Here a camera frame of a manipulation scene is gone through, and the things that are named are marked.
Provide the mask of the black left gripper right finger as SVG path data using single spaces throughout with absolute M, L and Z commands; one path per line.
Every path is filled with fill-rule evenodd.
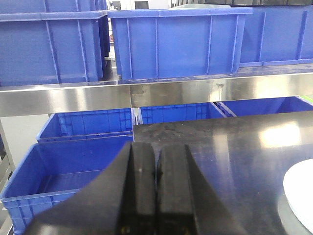
M 188 145 L 162 148 L 157 165 L 157 234 L 243 235 L 243 226 L 220 200 Z

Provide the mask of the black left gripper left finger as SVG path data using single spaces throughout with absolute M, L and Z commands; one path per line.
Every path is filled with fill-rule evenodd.
M 38 214 L 26 235 L 153 235 L 155 155 L 126 143 L 114 161 L 74 196 Z

